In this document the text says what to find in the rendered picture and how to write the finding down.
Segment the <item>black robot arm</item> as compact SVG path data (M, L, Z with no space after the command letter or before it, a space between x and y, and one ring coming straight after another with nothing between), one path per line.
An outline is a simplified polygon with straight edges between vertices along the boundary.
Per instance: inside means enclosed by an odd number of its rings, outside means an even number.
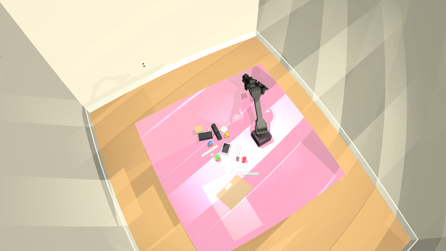
M255 121L255 133L256 136L261 139L263 137L266 136L266 133L268 133L268 129L267 129L267 124L266 121L263 119L262 117L262 111L261 111L261 102L260 102L260 97L261 97L261 87L260 85L256 82L255 79L253 79L252 77L249 77L249 75L244 74L244 76L242 76L243 78L243 82L244 82L244 89L247 91L249 90L252 98L254 99L254 104L255 104L255 112L256 112L256 116L257 119ZM255 84L255 87L252 87L253 84Z

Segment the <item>white inspection card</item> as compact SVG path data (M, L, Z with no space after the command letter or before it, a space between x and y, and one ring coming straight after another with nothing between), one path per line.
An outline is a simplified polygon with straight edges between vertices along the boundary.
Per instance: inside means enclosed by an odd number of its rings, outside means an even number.
M226 165L222 170L229 176L237 167L238 166L236 166L231 160L231 162L228 165Z

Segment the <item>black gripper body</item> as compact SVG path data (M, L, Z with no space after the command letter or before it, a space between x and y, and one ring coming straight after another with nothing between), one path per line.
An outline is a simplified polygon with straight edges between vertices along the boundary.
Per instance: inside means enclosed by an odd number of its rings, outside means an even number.
M252 87L255 87L256 85L255 84L253 84L253 86ZM257 86L256 86L257 87ZM266 88L265 87L263 87L263 86L260 86L261 87L261 94L263 95L264 94L264 92L265 92L265 90L266 90Z

